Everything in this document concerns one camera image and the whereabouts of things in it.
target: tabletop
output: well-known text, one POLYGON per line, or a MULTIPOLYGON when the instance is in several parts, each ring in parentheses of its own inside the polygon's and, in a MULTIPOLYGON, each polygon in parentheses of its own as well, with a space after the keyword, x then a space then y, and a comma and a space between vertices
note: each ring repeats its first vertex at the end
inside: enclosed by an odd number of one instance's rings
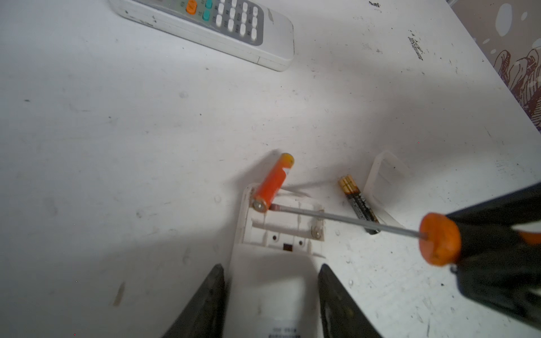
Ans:
MULTIPOLYGON (((391 151, 413 175, 386 211, 411 229, 540 180, 539 132, 445 1, 259 3, 294 25, 284 72, 106 0, 2 2, 2 336, 160 336, 227 269, 242 191, 282 151, 285 188, 349 216, 337 178, 363 185, 391 151)), ((326 231, 384 337, 539 334, 463 298, 411 238, 326 231)))

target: screwdriver shaft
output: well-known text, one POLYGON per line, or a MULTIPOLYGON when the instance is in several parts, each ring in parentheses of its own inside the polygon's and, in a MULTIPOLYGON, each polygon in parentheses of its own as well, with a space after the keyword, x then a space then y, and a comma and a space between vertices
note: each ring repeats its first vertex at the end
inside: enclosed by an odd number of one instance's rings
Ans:
POLYGON ((366 220, 360 220, 358 218, 350 218, 346 216, 323 213, 321 211, 312 211, 312 210, 306 210, 306 209, 300 209, 300 208, 292 208, 292 207, 287 207, 287 206, 281 206, 279 204, 271 204, 269 210, 281 211, 283 213, 290 213, 290 214, 297 214, 297 215, 312 216, 312 217, 317 217, 317 218, 325 218, 327 220, 355 224, 355 225, 362 226, 368 229, 381 230, 381 231, 386 231, 388 233, 393 233, 397 235, 426 239, 426 235, 424 233, 420 233, 415 230, 387 226, 385 224, 380 224, 380 223, 366 221, 366 220))

